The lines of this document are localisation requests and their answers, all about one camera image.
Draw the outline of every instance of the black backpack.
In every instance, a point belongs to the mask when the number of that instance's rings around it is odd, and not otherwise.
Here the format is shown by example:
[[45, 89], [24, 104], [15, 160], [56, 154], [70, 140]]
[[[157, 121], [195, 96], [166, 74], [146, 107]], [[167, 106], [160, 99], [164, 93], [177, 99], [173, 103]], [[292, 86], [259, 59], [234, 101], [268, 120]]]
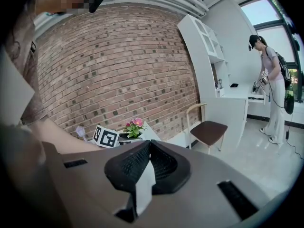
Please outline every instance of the black backpack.
[[[266, 51], [266, 54], [269, 57], [270, 61], [272, 61], [270, 56], [267, 53], [267, 47], [266, 47], [265, 51]], [[282, 57], [276, 51], [275, 51], [275, 53], [277, 55], [277, 58], [279, 59], [280, 66], [281, 66], [281, 73], [283, 75], [284, 82], [285, 82], [285, 89], [287, 89], [291, 85], [291, 77], [290, 77], [290, 73], [289, 73], [288, 68], [287, 68], [287, 63], [286, 63], [284, 57]]]

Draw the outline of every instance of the pink t-shirt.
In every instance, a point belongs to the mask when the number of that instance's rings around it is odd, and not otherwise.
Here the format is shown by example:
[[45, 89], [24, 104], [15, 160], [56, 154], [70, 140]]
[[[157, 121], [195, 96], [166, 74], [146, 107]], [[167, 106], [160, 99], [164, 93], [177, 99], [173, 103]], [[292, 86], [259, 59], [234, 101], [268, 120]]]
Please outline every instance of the pink t-shirt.
[[[272, 70], [275, 68], [272, 64], [272, 59], [274, 57], [277, 57], [277, 54], [275, 52], [275, 50], [273, 50], [271, 47], [267, 47], [266, 48], [267, 50], [267, 53], [268, 53], [268, 56], [267, 54], [265, 53], [262, 53], [262, 56], [261, 56], [261, 59], [262, 59], [262, 65], [267, 69], [268, 71], [268, 75], [272, 72]], [[279, 79], [284, 79], [283, 78], [283, 75], [281, 73], [281, 71], [279, 72], [279, 74], [275, 77], [274, 80], [279, 80]]]

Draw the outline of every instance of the chair leg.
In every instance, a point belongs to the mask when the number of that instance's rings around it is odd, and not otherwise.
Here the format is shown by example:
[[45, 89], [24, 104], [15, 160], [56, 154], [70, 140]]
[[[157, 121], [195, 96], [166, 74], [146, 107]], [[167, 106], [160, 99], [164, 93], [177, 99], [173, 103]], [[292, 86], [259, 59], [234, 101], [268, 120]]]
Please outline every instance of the chair leg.
[[222, 151], [222, 145], [223, 145], [223, 142], [224, 142], [224, 136], [225, 136], [225, 135], [223, 135], [223, 137], [222, 137], [222, 141], [221, 141], [221, 143], [220, 143], [219, 151]]

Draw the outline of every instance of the white pants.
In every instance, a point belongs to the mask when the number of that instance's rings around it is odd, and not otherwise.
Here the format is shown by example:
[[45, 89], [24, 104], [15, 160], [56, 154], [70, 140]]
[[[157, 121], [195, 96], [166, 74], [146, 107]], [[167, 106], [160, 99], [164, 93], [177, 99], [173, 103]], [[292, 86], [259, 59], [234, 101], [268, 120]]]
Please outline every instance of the white pants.
[[285, 124], [285, 84], [283, 79], [269, 81], [269, 84], [270, 120], [267, 126], [264, 128], [264, 131], [267, 135], [271, 135], [272, 140], [275, 143], [283, 143]]

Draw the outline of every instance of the brick wall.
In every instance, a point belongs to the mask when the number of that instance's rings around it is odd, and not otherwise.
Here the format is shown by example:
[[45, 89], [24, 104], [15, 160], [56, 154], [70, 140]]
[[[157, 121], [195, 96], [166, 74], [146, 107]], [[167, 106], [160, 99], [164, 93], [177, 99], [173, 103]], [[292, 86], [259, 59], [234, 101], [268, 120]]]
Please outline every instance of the brick wall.
[[180, 20], [162, 8], [121, 4], [46, 31], [37, 40], [38, 78], [50, 119], [73, 136], [84, 126], [88, 138], [96, 124], [120, 130], [135, 117], [162, 140], [186, 128], [185, 111], [199, 96]]

